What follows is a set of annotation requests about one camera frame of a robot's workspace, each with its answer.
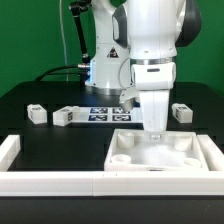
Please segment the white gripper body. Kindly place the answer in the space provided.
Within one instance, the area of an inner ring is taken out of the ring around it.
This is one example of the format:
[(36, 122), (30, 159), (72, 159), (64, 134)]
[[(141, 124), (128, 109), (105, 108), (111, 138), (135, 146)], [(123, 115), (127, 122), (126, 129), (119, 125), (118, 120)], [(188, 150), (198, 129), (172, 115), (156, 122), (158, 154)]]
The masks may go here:
[(139, 92), (143, 128), (145, 131), (160, 134), (166, 130), (169, 94), (169, 90)]

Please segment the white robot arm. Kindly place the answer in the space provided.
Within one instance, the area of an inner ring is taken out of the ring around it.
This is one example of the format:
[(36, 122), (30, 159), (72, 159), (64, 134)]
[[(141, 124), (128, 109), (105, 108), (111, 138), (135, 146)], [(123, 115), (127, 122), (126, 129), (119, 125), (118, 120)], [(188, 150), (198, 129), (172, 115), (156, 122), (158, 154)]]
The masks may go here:
[(143, 128), (157, 139), (166, 131), (169, 93), (176, 79), (177, 49), (201, 30), (196, 0), (90, 0), (96, 53), (88, 90), (119, 95), (126, 112), (140, 103)]

